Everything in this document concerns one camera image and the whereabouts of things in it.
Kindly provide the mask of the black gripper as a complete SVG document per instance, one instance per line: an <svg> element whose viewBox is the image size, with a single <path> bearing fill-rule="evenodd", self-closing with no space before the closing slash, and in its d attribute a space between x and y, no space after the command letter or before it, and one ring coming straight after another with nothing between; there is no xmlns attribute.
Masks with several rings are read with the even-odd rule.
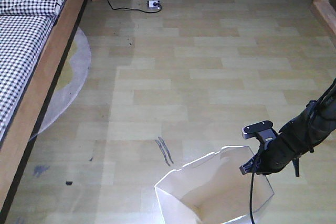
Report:
<svg viewBox="0 0 336 224"><path fill-rule="evenodd" d="M239 168L243 175L278 173L290 162L293 163L295 174L299 175L299 158L279 136L265 132L247 133L246 135L245 138L255 137L260 142L260 146L257 154Z"/></svg>

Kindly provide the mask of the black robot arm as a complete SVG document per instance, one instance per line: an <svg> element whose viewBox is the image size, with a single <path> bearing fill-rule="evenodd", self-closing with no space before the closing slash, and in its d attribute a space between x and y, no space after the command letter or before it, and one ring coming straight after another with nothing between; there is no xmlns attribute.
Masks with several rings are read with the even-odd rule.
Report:
<svg viewBox="0 0 336 224"><path fill-rule="evenodd" d="M299 158L307 152L313 153L314 147L335 130L335 81L278 132L272 126L271 121L265 120L242 128L243 138L255 137L260 146L257 154L239 168L241 173L269 175L292 162L298 177Z"/></svg>

